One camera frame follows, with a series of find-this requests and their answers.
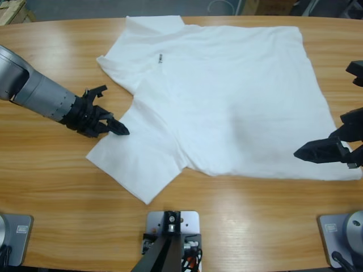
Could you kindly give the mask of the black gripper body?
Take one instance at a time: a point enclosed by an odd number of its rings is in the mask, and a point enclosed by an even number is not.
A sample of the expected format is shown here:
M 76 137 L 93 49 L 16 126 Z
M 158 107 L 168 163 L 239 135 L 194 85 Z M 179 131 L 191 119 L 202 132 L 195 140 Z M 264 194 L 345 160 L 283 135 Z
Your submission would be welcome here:
M 61 124 L 90 138 L 101 133 L 114 131 L 114 118 L 103 108 L 93 105 L 96 97 L 102 95 L 83 95 L 76 97 L 70 111 L 62 118 Z
M 343 142 L 362 142 L 362 108 L 354 109 L 340 116 L 342 125 L 330 134 Z M 342 157 L 350 169 L 362 167 L 362 145 Z

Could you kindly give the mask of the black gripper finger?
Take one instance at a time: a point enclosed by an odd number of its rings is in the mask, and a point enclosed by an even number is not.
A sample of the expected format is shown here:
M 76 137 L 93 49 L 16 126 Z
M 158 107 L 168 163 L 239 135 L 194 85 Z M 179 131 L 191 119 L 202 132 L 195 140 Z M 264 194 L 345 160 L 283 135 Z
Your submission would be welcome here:
M 298 159 L 316 164 L 348 163 L 348 148 L 343 146 L 338 137 L 307 142 L 293 155 Z
M 107 123 L 108 131 L 111 131 L 116 135 L 129 135 L 130 134 L 127 127 L 124 124 L 120 123 L 118 120 L 114 119 L 113 117 L 108 118 L 106 120 L 106 123 Z

